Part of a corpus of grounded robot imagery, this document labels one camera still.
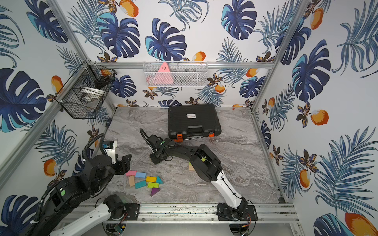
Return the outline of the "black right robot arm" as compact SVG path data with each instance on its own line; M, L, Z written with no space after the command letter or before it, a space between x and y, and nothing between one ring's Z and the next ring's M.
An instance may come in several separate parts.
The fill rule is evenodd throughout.
M221 161L205 145L187 146L170 139L151 137L146 141L152 150L150 159L157 165L168 157L178 157L189 161L197 175L205 182L211 183L222 195L229 213L218 216L232 221L241 221L246 216L248 201L231 185L227 179Z

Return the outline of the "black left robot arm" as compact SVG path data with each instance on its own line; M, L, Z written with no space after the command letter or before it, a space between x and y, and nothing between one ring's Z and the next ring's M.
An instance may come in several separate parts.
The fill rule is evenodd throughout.
M34 219L25 236L80 236L109 219L124 221L128 215L125 203L114 194L86 215L57 229L59 223L83 201L100 194L115 175L130 170L132 156L112 162L107 155L97 155L85 162L81 174L63 179L49 187L38 203Z

